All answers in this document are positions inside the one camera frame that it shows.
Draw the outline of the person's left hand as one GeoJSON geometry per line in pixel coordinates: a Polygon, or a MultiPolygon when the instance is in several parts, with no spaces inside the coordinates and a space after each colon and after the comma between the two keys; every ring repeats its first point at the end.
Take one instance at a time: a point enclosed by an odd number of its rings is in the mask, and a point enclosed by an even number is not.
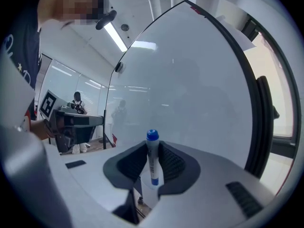
{"type": "Polygon", "coordinates": [[[49,121],[47,121],[47,119],[44,119],[43,123],[44,123],[44,129],[45,129],[45,132],[46,132],[46,135],[48,136],[48,138],[55,138],[55,135],[52,132],[52,128],[50,128],[50,126],[49,126],[49,121]]]}

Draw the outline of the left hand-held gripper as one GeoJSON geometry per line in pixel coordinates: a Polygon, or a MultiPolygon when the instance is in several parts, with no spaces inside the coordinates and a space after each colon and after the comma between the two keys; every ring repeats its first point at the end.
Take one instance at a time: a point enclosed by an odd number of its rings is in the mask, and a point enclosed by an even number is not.
{"type": "Polygon", "coordinates": [[[43,120],[55,135],[59,152],[68,152],[76,143],[89,142],[97,126],[104,125],[103,116],[78,114],[76,105],[67,102],[48,90],[40,104],[43,120]]]}

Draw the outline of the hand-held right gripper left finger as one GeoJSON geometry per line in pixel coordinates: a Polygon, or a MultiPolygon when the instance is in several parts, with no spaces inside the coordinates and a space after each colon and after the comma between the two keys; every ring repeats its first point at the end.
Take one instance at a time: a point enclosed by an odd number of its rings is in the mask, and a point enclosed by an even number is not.
{"type": "Polygon", "coordinates": [[[50,171],[68,211],[71,228],[134,228],[113,211],[127,199],[127,190],[114,187],[105,177],[104,163],[125,151],[115,147],[83,154],[60,155],[44,144],[50,171]]]}

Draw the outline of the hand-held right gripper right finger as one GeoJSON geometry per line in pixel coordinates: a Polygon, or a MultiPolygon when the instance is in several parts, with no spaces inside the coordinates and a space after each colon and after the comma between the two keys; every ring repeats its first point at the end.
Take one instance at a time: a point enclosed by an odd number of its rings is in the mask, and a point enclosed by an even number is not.
{"type": "Polygon", "coordinates": [[[180,160],[175,176],[159,187],[159,200],[142,221],[144,228],[248,227],[273,193],[234,162],[188,146],[161,142],[180,160]]]}

